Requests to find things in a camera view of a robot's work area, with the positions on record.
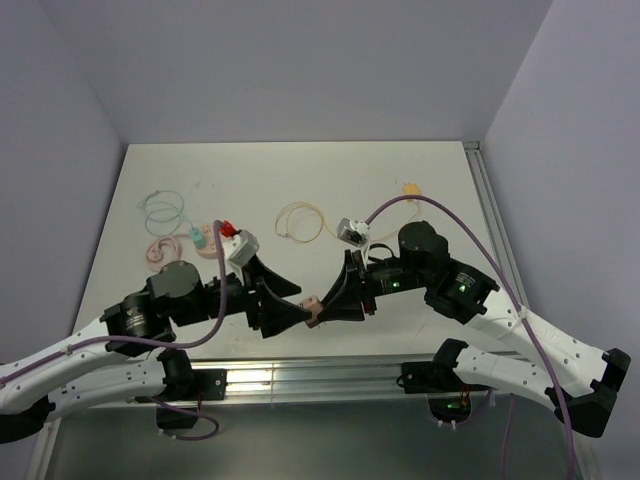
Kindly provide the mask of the pink plug adapter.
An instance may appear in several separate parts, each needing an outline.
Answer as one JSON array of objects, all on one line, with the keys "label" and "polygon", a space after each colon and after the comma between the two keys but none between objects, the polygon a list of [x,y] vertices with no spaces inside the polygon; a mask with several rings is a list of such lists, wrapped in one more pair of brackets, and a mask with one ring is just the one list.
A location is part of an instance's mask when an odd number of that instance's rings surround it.
[{"label": "pink plug adapter", "polygon": [[320,324],[319,314],[324,309],[324,306],[316,295],[303,298],[298,303],[298,306],[311,313],[311,317],[305,321],[308,328],[312,329]]}]

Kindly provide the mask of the teal plug adapter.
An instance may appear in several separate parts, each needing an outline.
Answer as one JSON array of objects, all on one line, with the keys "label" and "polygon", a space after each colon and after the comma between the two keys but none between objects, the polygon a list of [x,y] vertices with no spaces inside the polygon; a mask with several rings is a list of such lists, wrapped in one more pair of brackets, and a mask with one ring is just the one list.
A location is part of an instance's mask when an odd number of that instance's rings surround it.
[{"label": "teal plug adapter", "polygon": [[191,227],[188,236],[196,249],[203,249],[207,246],[207,239],[198,227]]}]

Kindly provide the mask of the yellow plug adapter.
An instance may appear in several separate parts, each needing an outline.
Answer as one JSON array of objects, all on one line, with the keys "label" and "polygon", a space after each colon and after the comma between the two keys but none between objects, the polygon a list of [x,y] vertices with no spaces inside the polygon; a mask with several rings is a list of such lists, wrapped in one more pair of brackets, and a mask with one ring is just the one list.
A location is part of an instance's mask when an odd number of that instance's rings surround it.
[{"label": "yellow plug adapter", "polygon": [[405,183],[402,187],[402,194],[407,197],[408,201],[413,201],[415,196],[421,196],[422,192],[416,183]]}]

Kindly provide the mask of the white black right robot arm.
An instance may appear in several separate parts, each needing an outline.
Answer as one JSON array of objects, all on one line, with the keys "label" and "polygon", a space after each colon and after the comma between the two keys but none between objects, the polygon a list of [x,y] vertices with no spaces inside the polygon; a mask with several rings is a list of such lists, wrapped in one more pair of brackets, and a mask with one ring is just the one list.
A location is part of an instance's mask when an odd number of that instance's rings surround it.
[{"label": "white black right robot arm", "polygon": [[628,354],[592,347],[516,308],[495,280],[453,259],[447,240],[425,221],[402,227],[398,246],[398,255],[371,263],[358,251],[346,251],[340,276],[321,302],[319,321],[362,321],[375,313],[377,298],[422,289],[435,312],[521,357],[447,339],[430,361],[402,365],[400,385],[406,393],[482,385],[544,406],[577,433],[603,435],[630,366]]}]

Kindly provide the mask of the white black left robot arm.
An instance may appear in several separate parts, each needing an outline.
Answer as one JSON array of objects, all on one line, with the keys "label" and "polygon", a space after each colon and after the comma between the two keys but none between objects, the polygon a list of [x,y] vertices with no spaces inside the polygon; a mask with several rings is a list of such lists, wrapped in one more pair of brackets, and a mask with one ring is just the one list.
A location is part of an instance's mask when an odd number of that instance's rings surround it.
[{"label": "white black left robot arm", "polygon": [[74,335],[1,368],[1,441],[38,433],[46,423],[77,409],[148,397],[181,401],[194,394],[187,351],[212,338],[177,343],[175,327],[243,313],[265,338],[311,319],[288,302],[301,289],[252,258],[244,278],[233,274],[203,283],[196,267],[174,261],[145,287],[109,307]]}]

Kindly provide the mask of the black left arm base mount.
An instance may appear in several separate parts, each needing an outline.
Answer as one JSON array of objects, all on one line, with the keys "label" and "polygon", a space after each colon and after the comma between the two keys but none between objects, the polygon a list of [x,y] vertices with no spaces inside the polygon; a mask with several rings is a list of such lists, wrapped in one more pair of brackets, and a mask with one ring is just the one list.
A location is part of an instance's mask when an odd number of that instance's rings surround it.
[{"label": "black left arm base mount", "polygon": [[156,406],[155,420],[159,430],[166,435],[187,438],[187,433],[200,420],[206,402],[217,402],[225,399],[227,388],[226,369],[195,370],[193,379],[187,384],[187,389],[176,402],[192,402],[192,407],[174,406],[171,409],[161,405]]}]

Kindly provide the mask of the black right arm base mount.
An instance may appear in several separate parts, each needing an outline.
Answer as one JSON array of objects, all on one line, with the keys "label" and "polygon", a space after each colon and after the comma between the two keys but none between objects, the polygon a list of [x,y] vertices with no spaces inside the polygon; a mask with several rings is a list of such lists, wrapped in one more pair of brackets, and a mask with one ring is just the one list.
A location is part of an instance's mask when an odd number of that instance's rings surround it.
[{"label": "black right arm base mount", "polygon": [[396,385],[406,395],[424,395],[438,428],[470,424],[493,403],[490,387],[467,384],[431,361],[404,362]]}]

